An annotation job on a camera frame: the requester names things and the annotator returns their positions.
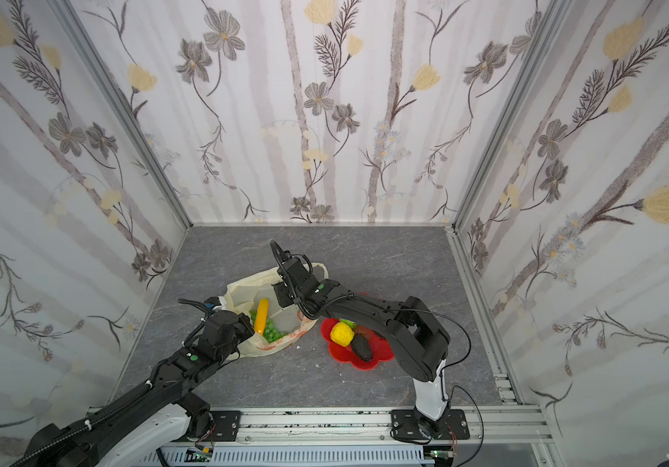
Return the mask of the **yellow toy banana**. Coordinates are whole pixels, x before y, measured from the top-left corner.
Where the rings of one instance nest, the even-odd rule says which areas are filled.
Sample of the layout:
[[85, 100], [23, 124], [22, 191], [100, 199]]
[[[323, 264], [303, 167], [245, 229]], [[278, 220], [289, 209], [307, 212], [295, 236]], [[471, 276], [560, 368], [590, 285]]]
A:
[[265, 333], [269, 307], [270, 303], [266, 298], [262, 298], [258, 303], [258, 309], [256, 310], [256, 317], [254, 321], [254, 330], [257, 334], [264, 335]]

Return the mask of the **cream printed plastic bag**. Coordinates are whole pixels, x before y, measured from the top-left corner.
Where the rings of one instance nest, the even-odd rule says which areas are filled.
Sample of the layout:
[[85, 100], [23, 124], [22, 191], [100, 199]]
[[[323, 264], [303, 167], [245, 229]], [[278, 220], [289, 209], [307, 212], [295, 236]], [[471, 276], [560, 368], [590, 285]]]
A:
[[277, 268], [272, 268], [228, 284], [225, 295], [221, 296], [225, 309], [248, 315], [250, 319], [250, 311], [258, 309], [258, 303], [262, 298], [268, 299], [270, 303], [268, 317], [280, 330], [287, 333], [281, 340], [268, 344], [255, 332], [252, 338], [239, 344], [241, 358], [264, 357], [277, 353], [295, 344], [317, 323], [316, 318], [306, 318], [295, 305], [282, 307], [278, 304], [273, 288], [278, 282], [281, 282], [281, 278]]

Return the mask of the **yellow toy lemon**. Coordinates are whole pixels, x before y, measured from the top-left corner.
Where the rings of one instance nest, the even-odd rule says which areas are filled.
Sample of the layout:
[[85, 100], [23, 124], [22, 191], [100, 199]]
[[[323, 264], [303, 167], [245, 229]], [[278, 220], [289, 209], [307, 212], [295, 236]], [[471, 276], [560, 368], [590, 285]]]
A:
[[354, 338], [355, 338], [354, 330], [347, 323], [343, 321], [338, 321], [338, 323], [336, 323], [336, 325], [334, 325], [334, 327], [332, 327], [332, 330], [330, 331], [330, 340], [334, 344], [342, 346], [343, 348], [347, 348], [348, 346], [350, 346]]

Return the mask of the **green toy lime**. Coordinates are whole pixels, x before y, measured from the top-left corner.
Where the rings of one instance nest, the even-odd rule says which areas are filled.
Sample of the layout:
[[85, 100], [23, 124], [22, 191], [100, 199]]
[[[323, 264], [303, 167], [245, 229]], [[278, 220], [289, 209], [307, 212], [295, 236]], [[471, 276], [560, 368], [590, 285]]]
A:
[[346, 324], [347, 326], [349, 326], [353, 330], [356, 329], [359, 326], [357, 323], [355, 323], [353, 321], [350, 321], [350, 320], [347, 320], [347, 319], [340, 319], [340, 322]]

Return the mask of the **dark brown toy avocado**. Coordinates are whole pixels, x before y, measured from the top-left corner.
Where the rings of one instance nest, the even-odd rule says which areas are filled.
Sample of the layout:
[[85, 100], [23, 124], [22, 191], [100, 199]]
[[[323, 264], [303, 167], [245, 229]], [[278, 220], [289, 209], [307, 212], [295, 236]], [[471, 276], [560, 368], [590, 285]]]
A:
[[350, 344], [353, 354], [362, 362], [369, 363], [373, 360], [373, 351], [369, 339], [362, 334], [355, 334], [353, 342]]

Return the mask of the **red flower-shaped plate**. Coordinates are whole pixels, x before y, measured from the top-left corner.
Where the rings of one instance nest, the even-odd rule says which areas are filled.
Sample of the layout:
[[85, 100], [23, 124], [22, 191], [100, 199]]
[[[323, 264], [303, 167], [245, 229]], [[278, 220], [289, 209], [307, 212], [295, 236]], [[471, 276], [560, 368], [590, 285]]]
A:
[[327, 318], [321, 335], [330, 357], [361, 371], [375, 369], [382, 362], [395, 359], [390, 344], [369, 328], [346, 319]]

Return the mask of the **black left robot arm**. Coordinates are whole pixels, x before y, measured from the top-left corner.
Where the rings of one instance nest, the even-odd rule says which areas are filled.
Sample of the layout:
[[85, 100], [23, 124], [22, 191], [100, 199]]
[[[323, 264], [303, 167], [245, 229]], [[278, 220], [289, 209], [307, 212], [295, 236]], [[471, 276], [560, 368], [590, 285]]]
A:
[[192, 391], [213, 377], [239, 344], [254, 336], [251, 319], [232, 311], [207, 311], [183, 345], [153, 366], [143, 383], [102, 409], [63, 428], [50, 424], [31, 439], [15, 466], [95, 466], [118, 443], [136, 435], [164, 409], [178, 410], [186, 428], [169, 437], [204, 439], [217, 426], [210, 405]]

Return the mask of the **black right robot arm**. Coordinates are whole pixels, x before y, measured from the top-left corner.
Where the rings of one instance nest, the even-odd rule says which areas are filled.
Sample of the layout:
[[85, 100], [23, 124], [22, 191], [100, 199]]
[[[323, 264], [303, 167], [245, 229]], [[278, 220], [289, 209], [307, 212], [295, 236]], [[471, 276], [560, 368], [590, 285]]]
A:
[[437, 439], [446, 426], [450, 403], [442, 373], [450, 336], [427, 306], [415, 297], [386, 301], [357, 294], [332, 279], [318, 279], [302, 254], [271, 241], [281, 281], [274, 285], [280, 305], [296, 305], [306, 318], [353, 321], [388, 342], [400, 367], [413, 379], [416, 437]]

